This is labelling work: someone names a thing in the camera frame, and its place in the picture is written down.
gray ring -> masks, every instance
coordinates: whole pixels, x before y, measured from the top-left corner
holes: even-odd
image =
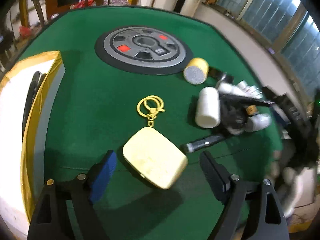
[[[116,41],[117,44],[115,44],[115,42],[113,41],[114,37],[116,37],[117,35],[121,36],[122,33],[125,34],[128,30],[132,30],[132,33],[126,35],[126,40]],[[142,30],[149,30],[152,33],[145,34],[142,32]],[[141,47],[133,42],[133,39],[136,36],[151,36],[152,38],[155,38],[155,36],[158,37],[159,34],[165,35],[168,38],[166,41],[157,39],[161,47],[164,47],[169,51],[169,53],[164,54],[162,56],[157,55],[155,52],[153,52],[149,48]],[[127,54],[124,54],[118,51],[118,49],[116,49],[114,45],[119,46],[121,43],[127,45],[130,48],[134,48],[134,50],[130,51],[130,53],[127,53]],[[168,47],[167,44],[175,44],[175,46],[177,46],[178,48],[175,51],[174,49],[171,49],[170,47]],[[184,46],[176,38],[169,35],[168,33],[164,33],[159,30],[143,27],[143,26],[126,27],[110,33],[105,38],[103,42],[103,47],[108,54],[110,54],[113,58],[117,60],[120,60],[122,62],[131,64],[131,65],[150,67],[150,68],[165,68],[165,67],[174,66],[182,62],[186,57],[186,50]],[[153,60],[135,59],[134,57],[137,55],[135,52],[137,51],[148,52],[152,55],[154,59]]]

yellow case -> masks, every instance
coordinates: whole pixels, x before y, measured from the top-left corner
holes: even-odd
[[[188,164],[187,157],[152,127],[144,127],[123,147],[123,156],[141,177],[169,189]]]

screw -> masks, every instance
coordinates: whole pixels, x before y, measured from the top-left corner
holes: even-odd
[[[52,185],[53,183],[54,183],[53,179],[48,179],[48,180],[47,180],[47,185],[50,186],[50,185]]]
[[[240,179],[240,177],[237,174],[232,174],[231,179],[237,181]]]
[[[264,179],[263,183],[269,186],[271,184],[271,181],[268,179]]]
[[[79,180],[84,180],[85,179],[85,174],[81,173],[77,177]]]

yellow key ring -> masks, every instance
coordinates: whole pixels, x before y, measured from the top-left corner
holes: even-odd
[[[157,99],[157,100],[160,102],[160,108],[158,107],[158,108],[157,108],[157,111],[158,111],[158,112],[164,112],[164,111],[165,111],[165,110],[163,109],[163,107],[164,107],[164,102],[163,102],[163,100],[162,100],[160,97],[158,97],[158,96],[147,96],[146,98],[147,98],[147,99],[152,99],[152,98]],[[151,108],[150,106],[148,106],[147,101],[148,101],[148,100],[143,101],[143,105],[144,105],[144,107],[145,107],[146,109],[148,109],[148,110],[150,111],[150,113],[152,114],[152,112],[154,111],[154,108]]]
[[[140,110],[141,104],[142,104],[143,102],[147,101],[147,100],[153,100],[153,101],[155,101],[156,104],[157,104],[157,109],[156,109],[156,111],[155,111],[154,113],[152,113],[152,114],[144,114],[144,113],[141,112],[141,110]],[[160,109],[160,102],[159,102],[157,99],[153,98],[153,97],[151,97],[151,98],[150,98],[150,97],[143,98],[143,99],[141,99],[141,100],[139,101],[139,103],[138,103],[138,105],[137,105],[137,111],[138,111],[138,113],[139,113],[141,116],[143,116],[143,117],[150,117],[150,116],[154,117],[156,114],[158,114],[158,112],[159,112],[158,109]]]

green tabletop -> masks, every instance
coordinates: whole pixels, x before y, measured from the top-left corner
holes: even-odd
[[[205,23],[141,7],[71,11],[43,31],[20,58],[60,50],[66,69],[48,125],[45,179],[70,180],[88,171],[107,150],[113,149],[118,157],[116,171],[103,198],[94,205],[112,240],[206,239],[223,205],[214,198],[199,167],[199,152],[189,154],[182,176],[169,190],[161,190],[130,168],[122,147],[147,125],[136,106],[149,95],[160,96],[166,110],[158,115],[154,128],[176,146],[210,135],[209,129],[196,126],[194,114],[200,90],[216,82],[208,78],[193,86],[182,73],[143,75],[107,65],[97,57],[95,42],[103,32],[126,25],[146,25],[172,33],[188,44],[194,57],[204,58],[210,66],[233,75],[234,83],[246,80],[260,86],[235,49]],[[244,133],[208,150],[230,173],[260,181],[272,151],[281,147],[273,123],[265,130]],[[72,205],[68,205],[74,219]]]

